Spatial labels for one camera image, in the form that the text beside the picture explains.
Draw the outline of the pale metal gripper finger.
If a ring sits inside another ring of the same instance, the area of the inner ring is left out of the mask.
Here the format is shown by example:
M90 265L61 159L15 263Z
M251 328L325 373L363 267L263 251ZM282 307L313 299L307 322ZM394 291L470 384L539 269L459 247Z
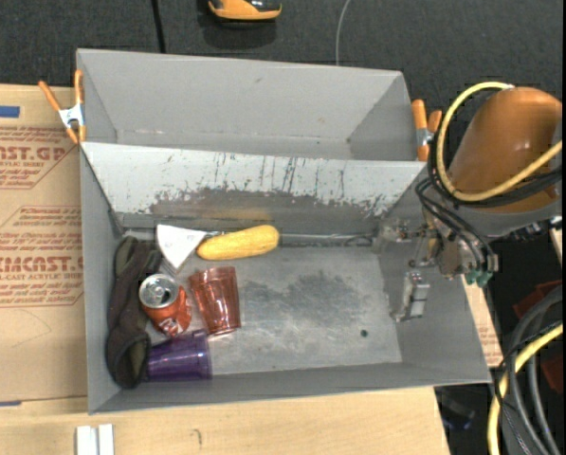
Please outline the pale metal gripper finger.
M391 316L397 321L424 316L430 284L420 271L407 271L402 282L391 293Z
M374 237L374 251L382 253L388 246L403 246L416 254L425 242L427 228L410 227L407 223L384 223Z

